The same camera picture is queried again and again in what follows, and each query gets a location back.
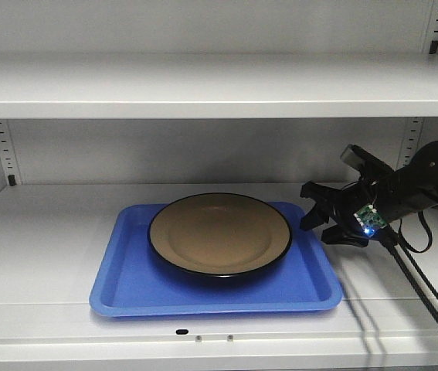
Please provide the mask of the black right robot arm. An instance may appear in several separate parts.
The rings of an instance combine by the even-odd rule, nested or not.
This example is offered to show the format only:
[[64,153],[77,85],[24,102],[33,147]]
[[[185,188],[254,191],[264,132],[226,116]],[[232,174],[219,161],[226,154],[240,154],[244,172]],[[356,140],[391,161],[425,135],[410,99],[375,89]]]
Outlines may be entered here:
[[392,222],[438,207],[438,141],[423,146],[398,170],[357,145],[349,145],[341,160],[358,171],[358,181],[342,189],[307,182],[300,190],[301,197],[315,202],[300,221],[302,230],[334,221],[322,233],[326,244],[383,242],[391,236]]

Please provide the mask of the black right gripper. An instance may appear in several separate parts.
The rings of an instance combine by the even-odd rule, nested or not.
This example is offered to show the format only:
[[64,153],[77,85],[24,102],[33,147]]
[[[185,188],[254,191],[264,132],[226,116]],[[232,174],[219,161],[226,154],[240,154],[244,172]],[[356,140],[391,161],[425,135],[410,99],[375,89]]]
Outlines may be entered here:
[[331,219],[335,225],[322,232],[321,240],[326,244],[344,244],[356,247],[367,247],[373,240],[367,237],[353,214],[366,204],[375,208],[375,200],[361,185],[346,186],[343,189],[331,188],[316,182],[306,182],[301,186],[300,197],[312,199],[316,203],[312,209],[301,218],[300,228],[304,231],[329,223]]

